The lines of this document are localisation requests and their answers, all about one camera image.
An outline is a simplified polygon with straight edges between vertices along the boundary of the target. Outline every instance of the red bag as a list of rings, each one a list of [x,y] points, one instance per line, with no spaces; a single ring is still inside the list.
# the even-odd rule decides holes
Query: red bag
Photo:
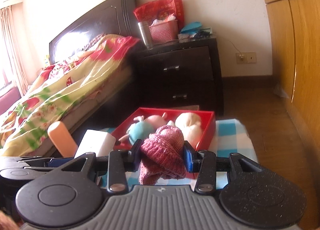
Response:
[[[139,22],[147,21],[149,26],[155,19],[164,20],[174,14],[178,21],[179,31],[184,27],[182,0],[155,0],[137,7],[133,11]]]

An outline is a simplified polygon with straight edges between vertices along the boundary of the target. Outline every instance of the drawer handle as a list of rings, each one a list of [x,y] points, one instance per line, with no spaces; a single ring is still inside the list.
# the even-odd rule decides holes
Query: drawer handle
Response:
[[[180,98],[187,99],[187,95],[186,94],[175,94],[174,96],[172,96],[172,98],[174,100],[180,99]]]
[[[180,66],[170,66],[170,67],[164,68],[163,71],[164,71],[164,72],[169,71],[169,70],[179,71],[179,67],[180,67]]]

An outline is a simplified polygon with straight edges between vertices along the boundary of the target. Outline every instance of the beige curtain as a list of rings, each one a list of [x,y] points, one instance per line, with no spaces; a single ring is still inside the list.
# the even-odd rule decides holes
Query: beige curtain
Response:
[[[17,85],[21,96],[28,90],[28,82],[23,69],[22,59],[17,47],[17,38],[14,32],[11,6],[1,9],[1,33],[5,43],[4,52],[8,53],[13,73],[13,81]]]

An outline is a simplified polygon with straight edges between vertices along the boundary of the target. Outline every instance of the headboard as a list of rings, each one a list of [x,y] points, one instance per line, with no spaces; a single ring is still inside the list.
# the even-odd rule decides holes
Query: headboard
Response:
[[[106,0],[85,13],[49,43],[50,64],[81,51],[102,33],[140,37],[135,7],[136,0]]]

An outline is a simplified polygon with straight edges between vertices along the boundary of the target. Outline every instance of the wall switch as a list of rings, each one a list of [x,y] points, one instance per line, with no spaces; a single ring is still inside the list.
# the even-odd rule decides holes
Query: wall switch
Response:
[[[247,57],[245,53],[236,53],[236,60],[237,64],[246,64],[247,63]]]
[[[257,62],[257,54],[255,52],[236,53],[237,64],[254,64]]]
[[[255,52],[246,53],[247,63],[254,64],[257,62],[257,54]]]

